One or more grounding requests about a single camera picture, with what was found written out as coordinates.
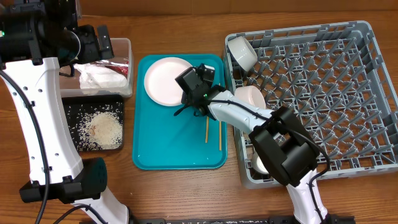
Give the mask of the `white napkin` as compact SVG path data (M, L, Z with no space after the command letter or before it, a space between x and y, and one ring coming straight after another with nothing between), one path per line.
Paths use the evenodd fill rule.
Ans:
M79 82L82 90L99 88L119 88L127 85L127 78L110 68L94 64L75 64L80 72Z

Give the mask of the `large white plate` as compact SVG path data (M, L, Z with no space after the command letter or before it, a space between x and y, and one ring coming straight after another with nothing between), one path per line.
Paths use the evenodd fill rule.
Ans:
M178 57L166 57L154 62L144 76L144 88L154 102L162 106L181 105L183 90L175 79L192 65Z

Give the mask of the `red sauce packet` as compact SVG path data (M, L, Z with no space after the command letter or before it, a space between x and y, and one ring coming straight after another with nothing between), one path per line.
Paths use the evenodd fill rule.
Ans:
M97 62L94 62L95 65L98 66L103 66L106 68L109 68L115 72L118 72L120 74L123 74L125 76L128 75L129 71L129 64L128 63L119 63L119 62L112 62L110 60L100 60Z

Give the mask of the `grey bowl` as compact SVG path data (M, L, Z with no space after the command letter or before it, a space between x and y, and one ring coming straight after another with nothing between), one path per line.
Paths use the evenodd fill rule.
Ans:
M244 71L250 71L257 62L257 53L248 40L240 36L229 40L227 45L238 65Z

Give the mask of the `white cup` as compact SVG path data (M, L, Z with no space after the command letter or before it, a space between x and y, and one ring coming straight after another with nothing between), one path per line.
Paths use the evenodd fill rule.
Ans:
M255 152L252 155L251 166L256 172L258 172L260 174L264 174L264 175L269 174L268 170L265 168L265 166L262 163L261 158L259 157L257 152Z

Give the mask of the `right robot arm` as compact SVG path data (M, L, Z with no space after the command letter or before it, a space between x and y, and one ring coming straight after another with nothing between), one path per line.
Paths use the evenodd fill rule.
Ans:
M215 85L214 75L215 69L202 63L176 77L183 91L183 107L192 107L195 116L228 123L249 136L269 175L287 187L295 222L329 223L331 216L323 206L316 182L328 171L317 171L319 156L330 162L326 152L291 109L255 107Z

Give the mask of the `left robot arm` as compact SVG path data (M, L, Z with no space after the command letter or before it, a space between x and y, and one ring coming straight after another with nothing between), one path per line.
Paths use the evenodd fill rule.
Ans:
M78 1L15 1L1 13L1 78L16 107L29 155L23 202L57 199L95 223L132 223L107 186L105 161L82 159L60 94L60 69L113 58L106 26L79 26Z

